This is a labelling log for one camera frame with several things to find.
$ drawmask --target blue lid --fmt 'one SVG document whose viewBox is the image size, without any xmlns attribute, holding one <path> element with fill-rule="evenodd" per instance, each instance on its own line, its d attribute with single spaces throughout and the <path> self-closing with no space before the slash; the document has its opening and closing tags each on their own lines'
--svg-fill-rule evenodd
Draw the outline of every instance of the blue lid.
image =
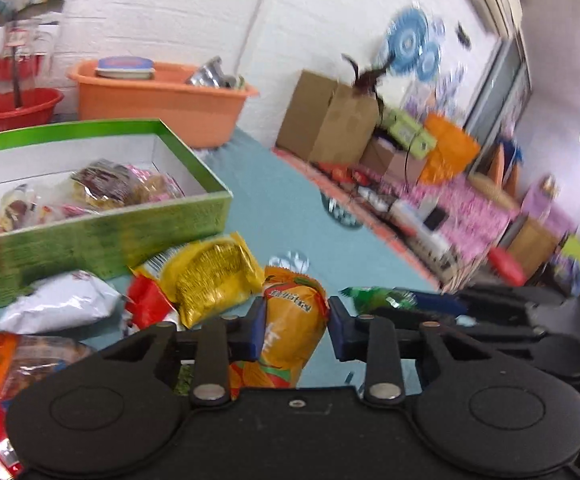
<svg viewBox="0 0 580 480">
<path fill-rule="evenodd" d="M 137 56 L 112 56 L 98 60 L 97 68 L 104 70 L 151 70 L 154 62 L 151 59 Z"/>
</svg>

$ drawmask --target teal table surface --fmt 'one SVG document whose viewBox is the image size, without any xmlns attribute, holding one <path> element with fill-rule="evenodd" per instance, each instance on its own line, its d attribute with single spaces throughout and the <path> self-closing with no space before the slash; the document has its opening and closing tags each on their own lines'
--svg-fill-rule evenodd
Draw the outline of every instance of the teal table surface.
<svg viewBox="0 0 580 480">
<path fill-rule="evenodd" d="M 310 259 L 307 274 L 319 280 L 330 296 L 347 286 L 432 290 L 416 270 L 368 229 L 350 230 L 332 219 L 313 183 L 243 132 L 236 130 L 228 144 L 203 158 L 234 195 L 226 232 L 238 231 L 261 266 L 272 256 L 298 250 Z M 110 283 L 125 291 L 130 277 L 121 276 Z M 232 312 L 242 315 L 250 303 Z M 352 312 L 349 302 L 346 307 Z M 120 337 L 119 316 L 60 335 L 105 348 Z M 417 393 L 419 383 L 412 362 L 404 361 L 403 367 L 407 392 Z M 299 387 L 340 386 L 350 372 L 352 384 L 358 386 L 364 370 L 361 362 L 338 362 L 326 332 L 301 375 Z"/>
</svg>

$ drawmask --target barcode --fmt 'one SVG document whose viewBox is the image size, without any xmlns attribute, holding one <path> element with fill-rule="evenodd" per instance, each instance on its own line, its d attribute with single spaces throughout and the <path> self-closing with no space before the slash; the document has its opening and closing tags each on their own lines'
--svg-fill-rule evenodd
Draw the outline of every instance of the barcode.
<svg viewBox="0 0 580 480">
<path fill-rule="evenodd" d="M 183 246 L 179 245 L 177 247 L 170 247 L 167 251 L 164 251 L 156 256 L 152 256 L 147 262 L 143 264 L 145 270 L 147 270 L 154 278 L 161 278 L 161 271 L 167 263 L 167 261 L 172 258 L 175 254 L 179 252 Z"/>
</svg>

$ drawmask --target green box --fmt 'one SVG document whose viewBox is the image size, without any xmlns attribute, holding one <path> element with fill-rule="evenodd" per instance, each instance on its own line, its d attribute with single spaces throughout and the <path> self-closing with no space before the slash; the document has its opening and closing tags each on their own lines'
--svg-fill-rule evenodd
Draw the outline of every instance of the green box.
<svg viewBox="0 0 580 480">
<path fill-rule="evenodd" d="M 384 111 L 381 126 L 416 159 L 422 160 L 436 147 L 436 138 L 399 108 Z"/>
<path fill-rule="evenodd" d="M 168 173 L 186 197 L 0 234 L 0 306 L 34 280 L 72 269 L 112 278 L 166 248 L 223 231 L 231 192 L 159 120 L 84 121 L 2 132 L 0 196 L 21 181 L 65 179 L 97 158 Z"/>
</svg>

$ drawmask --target pink floral cloth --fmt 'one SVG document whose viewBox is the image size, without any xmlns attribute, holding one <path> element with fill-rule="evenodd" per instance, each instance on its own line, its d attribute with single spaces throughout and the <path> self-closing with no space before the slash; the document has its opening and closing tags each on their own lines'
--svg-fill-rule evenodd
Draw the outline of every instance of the pink floral cloth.
<svg viewBox="0 0 580 480">
<path fill-rule="evenodd" d="M 518 211 L 506 211 L 488 200 L 460 174 L 440 186 L 418 184 L 409 192 L 405 184 L 395 186 L 401 199 L 419 207 L 426 196 L 438 197 L 438 205 L 448 212 L 448 220 L 439 232 L 460 254 L 464 263 L 482 256 L 491 244 L 503 235 L 518 216 Z"/>
</svg>

